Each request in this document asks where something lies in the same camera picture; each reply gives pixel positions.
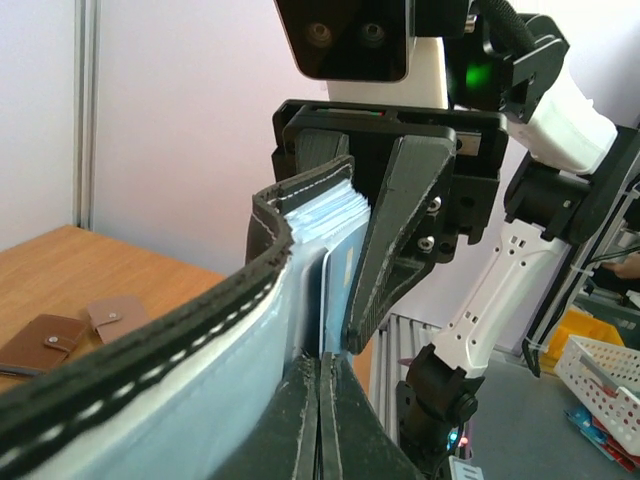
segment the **leather wallet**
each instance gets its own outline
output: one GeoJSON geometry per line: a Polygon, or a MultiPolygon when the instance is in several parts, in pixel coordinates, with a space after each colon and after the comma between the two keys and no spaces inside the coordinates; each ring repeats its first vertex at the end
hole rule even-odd
{"type": "Polygon", "coordinates": [[[36,376],[57,367],[78,346],[87,324],[39,315],[0,349],[0,373],[36,376]]]}
{"type": "Polygon", "coordinates": [[[151,321],[140,300],[133,295],[97,300],[87,306],[87,311],[93,330],[105,344],[151,321]]]}

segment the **brown leather pouch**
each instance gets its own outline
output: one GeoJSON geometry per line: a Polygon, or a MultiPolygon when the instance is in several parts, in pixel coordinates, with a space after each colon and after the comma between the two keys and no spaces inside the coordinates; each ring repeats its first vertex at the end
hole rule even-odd
{"type": "Polygon", "coordinates": [[[78,346],[87,324],[39,315],[0,349],[0,373],[36,376],[57,367],[78,346]]]}
{"type": "Polygon", "coordinates": [[[92,302],[87,306],[87,311],[93,330],[105,344],[151,321],[140,300],[132,295],[92,302]]]}

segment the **person's hand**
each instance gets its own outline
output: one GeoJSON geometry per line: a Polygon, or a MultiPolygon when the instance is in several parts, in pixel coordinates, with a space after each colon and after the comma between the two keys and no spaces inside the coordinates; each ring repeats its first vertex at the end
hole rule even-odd
{"type": "Polygon", "coordinates": [[[622,280],[640,278],[640,253],[632,253],[622,263],[603,263],[602,268],[611,270],[622,280]]]}

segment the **white plastic basket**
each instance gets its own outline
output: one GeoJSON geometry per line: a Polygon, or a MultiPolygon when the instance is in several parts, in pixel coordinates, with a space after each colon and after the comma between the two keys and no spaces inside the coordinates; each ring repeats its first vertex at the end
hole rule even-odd
{"type": "Polygon", "coordinates": [[[640,352],[570,335],[555,372],[631,455],[640,455],[640,352]]]}

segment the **wooden tabletop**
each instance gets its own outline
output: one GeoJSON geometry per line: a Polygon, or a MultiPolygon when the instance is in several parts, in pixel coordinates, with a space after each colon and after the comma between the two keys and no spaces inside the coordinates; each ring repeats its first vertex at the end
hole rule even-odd
{"type": "MultiPolygon", "coordinates": [[[[89,321],[94,300],[135,295],[158,318],[224,277],[75,227],[0,253],[0,346],[40,314],[89,321]]],[[[89,329],[72,361],[101,345],[89,329]]],[[[0,392],[27,380],[0,376],[0,392]]]]}

